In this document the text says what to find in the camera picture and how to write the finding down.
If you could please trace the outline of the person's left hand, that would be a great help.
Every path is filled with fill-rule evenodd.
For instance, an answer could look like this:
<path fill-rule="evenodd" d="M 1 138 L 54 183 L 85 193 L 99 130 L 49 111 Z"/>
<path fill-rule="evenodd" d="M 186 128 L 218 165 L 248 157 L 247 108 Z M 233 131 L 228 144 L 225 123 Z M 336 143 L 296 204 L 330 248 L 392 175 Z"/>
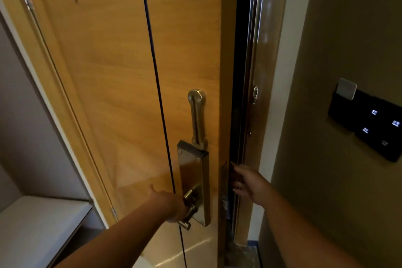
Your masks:
<path fill-rule="evenodd" d="M 159 196 L 149 196 L 149 201 L 156 208 L 158 214 L 170 223 L 183 220 L 187 213 L 183 196 L 164 190 L 157 192 Z"/>

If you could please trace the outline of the person's right hand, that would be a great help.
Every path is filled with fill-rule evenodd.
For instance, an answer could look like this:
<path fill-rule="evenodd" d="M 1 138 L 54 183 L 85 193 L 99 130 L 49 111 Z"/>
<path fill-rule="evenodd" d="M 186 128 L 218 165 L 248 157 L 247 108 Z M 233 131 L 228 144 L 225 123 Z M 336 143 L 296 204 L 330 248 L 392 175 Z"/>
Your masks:
<path fill-rule="evenodd" d="M 232 173 L 232 190 L 235 194 L 245 196 L 254 204 L 267 209 L 273 195 L 273 187 L 258 171 L 248 168 L 248 174 Z"/>

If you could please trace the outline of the brass lever door handle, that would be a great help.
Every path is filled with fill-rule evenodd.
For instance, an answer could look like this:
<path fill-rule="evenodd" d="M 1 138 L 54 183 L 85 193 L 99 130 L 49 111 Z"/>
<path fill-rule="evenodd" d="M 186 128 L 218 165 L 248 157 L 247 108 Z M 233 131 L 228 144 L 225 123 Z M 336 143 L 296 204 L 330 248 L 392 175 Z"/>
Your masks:
<path fill-rule="evenodd" d="M 189 230 L 191 228 L 190 219 L 198 212 L 198 199 L 197 192 L 194 189 L 189 189 L 183 196 L 184 204 L 186 206 L 187 213 L 183 220 L 180 220 L 178 224 L 184 229 Z"/>

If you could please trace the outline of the wooden door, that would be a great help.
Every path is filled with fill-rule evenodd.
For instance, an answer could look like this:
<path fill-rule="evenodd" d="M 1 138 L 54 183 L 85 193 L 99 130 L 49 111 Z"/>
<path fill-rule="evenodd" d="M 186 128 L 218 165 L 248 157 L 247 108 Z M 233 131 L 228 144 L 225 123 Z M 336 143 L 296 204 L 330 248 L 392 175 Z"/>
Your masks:
<path fill-rule="evenodd" d="M 149 184 L 183 195 L 177 144 L 192 145 L 187 94 L 205 93 L 210 224 L 165 224 L 142 255 L 160 268 L 223 268 L 220 169 L 228 160 L 236 0 L 32 0 L 48 72 L 118 219 Z"/>

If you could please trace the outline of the person's left forearm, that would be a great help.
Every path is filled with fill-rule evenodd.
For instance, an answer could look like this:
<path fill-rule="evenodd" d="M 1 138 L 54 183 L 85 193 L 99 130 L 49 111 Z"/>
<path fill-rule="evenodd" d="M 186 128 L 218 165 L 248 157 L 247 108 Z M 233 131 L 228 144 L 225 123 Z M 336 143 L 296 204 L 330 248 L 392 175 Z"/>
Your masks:
<path fill-rule="evenodd" d="M 133 268 L 165 221 L 166 210 L 151 198 L 55 268 Z"/>

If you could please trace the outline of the person's right forearm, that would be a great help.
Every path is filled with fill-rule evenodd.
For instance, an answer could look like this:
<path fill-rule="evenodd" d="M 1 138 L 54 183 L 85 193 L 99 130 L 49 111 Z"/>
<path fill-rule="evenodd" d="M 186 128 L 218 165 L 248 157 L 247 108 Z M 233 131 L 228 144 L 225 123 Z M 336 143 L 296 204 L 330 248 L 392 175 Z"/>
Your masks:
<path fill-rule="evenodd" d="M 364 268 L 305 220 L 271 184 L 259 204 L 286 268 Z"/>

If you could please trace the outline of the metal door edge plate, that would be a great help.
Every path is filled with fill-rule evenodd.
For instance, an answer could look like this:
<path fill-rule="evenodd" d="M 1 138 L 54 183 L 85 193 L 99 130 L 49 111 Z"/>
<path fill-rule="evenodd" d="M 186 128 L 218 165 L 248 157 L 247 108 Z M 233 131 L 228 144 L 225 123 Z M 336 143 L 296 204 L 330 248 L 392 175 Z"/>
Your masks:
<path fill-rule="evenodd" d="M 220 169 L 220 201 L 225 215 L 229 214 L 229 162 L 226 161 Z"/>

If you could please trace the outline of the brass swing bar door guard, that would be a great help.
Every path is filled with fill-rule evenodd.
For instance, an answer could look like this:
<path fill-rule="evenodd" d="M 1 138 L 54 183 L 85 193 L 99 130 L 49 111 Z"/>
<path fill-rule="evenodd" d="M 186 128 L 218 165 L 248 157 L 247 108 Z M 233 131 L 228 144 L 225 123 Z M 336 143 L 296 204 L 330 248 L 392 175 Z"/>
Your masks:
<path fill-rule="evenodd" d="M 205 93 L 200 89 L 191 89 L 187 94 L 187 98 L 191 107 L 193 129 L 192 145 L 199 150 L 206 150 L 207 139 L 204 121 Z"/>

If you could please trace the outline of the white shelf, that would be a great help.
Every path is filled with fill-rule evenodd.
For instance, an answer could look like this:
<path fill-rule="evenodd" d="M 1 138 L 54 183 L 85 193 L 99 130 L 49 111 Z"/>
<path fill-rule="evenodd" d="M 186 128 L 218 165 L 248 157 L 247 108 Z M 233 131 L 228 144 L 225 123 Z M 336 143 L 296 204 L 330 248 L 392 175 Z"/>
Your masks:
<path fill-rule="evenodd" d="M 0 212 L 0 268 L 49 268 L 91 209 L 85 201 L 20 197 Z"/>

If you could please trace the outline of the grey key card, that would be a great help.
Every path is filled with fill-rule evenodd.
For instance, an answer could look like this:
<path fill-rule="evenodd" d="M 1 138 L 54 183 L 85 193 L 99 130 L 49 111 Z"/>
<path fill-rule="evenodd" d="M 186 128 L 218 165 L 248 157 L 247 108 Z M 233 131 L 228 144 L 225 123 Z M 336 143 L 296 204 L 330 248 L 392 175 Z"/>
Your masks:
<path fill-rule="evenodd" d="M 348 81 L 344 78 L 340 78 L 336 85 L 335 93 L 342 98 L 352 101 L 354 99 L 356 90 L 356 83 Z"/>

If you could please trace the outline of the black wall switch panel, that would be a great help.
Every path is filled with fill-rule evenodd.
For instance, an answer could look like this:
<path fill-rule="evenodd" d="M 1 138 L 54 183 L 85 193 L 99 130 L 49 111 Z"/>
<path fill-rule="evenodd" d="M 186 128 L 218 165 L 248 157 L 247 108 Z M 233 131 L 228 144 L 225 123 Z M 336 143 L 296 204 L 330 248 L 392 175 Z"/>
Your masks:
<path fill-rule="evenodd" d="M 336 91 L 328 115 L 390 162 L 402 155 L 402 107 L 356 90 L 349 100 Z"/>

